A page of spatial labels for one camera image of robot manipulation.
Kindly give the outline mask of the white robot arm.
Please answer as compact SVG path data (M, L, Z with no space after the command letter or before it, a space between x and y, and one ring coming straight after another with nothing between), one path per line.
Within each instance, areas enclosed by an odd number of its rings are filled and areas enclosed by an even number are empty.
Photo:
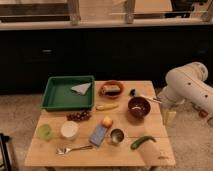
M207 123L213 127L213 87L205 83L207 78L208 69L201 62L192 62L168 71L166 86L157 95L162 113L167 114L189 100L211 114Z

